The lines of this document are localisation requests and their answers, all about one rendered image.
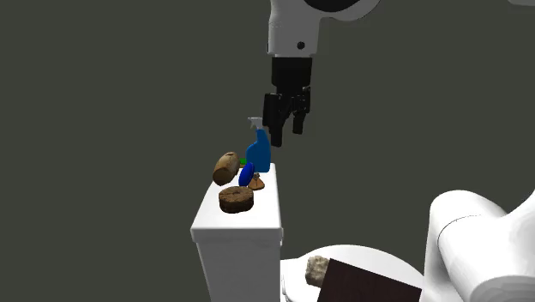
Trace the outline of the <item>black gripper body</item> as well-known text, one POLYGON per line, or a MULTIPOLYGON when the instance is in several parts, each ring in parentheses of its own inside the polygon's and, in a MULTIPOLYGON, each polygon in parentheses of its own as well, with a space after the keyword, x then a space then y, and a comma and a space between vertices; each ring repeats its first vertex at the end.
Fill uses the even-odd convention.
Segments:
POLYGON ((310 99, 312 57, 273 57, 271 82, 275 92, 271 98, 298 97, 310 99))

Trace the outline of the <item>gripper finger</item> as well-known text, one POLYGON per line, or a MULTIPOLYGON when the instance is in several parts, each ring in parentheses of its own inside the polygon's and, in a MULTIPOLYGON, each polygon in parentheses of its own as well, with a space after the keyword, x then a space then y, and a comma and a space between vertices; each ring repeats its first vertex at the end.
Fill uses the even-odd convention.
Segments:
POLYGON ((292 114, 293 126, 292 132, 294 134, 302 135, 304 132, 304 120, 306 115, 310 112, 310 87, 302 89, 300 94, 296 94, 292 98, 292 114))
POLYGON ((262 125, 268 127, 271 145, 282 146, 283 127, 290 115, 291 100, 283 94, 265 94, 262 111, 262 125))

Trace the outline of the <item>blue spray bottle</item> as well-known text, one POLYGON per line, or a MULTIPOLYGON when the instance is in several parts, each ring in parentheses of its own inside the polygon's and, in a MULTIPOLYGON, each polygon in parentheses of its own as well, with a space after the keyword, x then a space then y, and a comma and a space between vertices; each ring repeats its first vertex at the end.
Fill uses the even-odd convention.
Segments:
POLYGON ((252 163, 255 172, 269 172, 271 166, 271 149, 261 117, 250 117, 251 126, 255 127, 256 140, 246 149, 246 160, 252 163))

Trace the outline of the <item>blue disc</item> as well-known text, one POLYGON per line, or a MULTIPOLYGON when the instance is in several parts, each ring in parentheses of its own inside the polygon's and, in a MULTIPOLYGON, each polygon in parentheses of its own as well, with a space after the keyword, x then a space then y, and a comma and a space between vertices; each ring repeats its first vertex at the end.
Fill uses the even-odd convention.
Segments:
POLYGON ((255 166, 253 163, 248 162, 240 172, 238 185, 247 187, 255 174, 255 166))

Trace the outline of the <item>brown wooden barrel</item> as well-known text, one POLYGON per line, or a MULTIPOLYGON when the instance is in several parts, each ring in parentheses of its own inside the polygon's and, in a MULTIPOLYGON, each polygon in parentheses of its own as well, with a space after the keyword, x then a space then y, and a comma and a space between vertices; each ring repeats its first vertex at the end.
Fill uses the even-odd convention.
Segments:
POLYGON ((240 159, 235 152, 227 152, 222 155, 214 169, 213 169, 213 181, 222 186, 230 183, 237 175, 240 168, 240 159))

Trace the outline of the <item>dark brown round block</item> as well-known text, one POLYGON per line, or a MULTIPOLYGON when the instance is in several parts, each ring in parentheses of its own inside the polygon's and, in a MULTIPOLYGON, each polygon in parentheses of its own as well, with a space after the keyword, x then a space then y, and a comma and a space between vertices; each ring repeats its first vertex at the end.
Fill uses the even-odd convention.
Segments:
POLYGON ((249 211, 254 206, 254 191, 246 186, 232 186, 219 193, 219 208, 227 214, 249 211))

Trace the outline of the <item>white toilet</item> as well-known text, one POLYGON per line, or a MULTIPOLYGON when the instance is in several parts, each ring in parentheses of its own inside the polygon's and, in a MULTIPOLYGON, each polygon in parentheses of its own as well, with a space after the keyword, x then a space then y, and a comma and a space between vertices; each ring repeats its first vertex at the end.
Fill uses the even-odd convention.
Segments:
POLYGON ((309 257, 322 256, 404 282, 422 290, 424 278, 405 261, 361 245, 330 245, 300 257, 280 255, 281 222, 277 169, 260 176, 251 210, 227 214, 219 208, 221 186, 210 184, 190 228, 211 302, 316 302, 320 287, 307 284, 309 257))

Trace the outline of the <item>beige stone-like lump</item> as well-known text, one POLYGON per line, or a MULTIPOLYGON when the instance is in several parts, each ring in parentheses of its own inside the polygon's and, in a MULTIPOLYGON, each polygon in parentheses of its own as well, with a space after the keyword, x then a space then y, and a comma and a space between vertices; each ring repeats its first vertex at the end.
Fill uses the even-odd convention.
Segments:
POLYGON ((329 262, 329 258, 322 256, 312 256, 308 258, 304 275, 308 285, 322 287, 329 262))

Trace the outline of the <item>dark brown robot stand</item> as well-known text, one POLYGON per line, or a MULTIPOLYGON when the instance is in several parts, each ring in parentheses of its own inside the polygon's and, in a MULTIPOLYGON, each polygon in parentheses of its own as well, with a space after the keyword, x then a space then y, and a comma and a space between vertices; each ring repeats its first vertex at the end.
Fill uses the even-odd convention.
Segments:
POLYGON ((330 260, 316 302, 418 302, 421 289, 330 260))

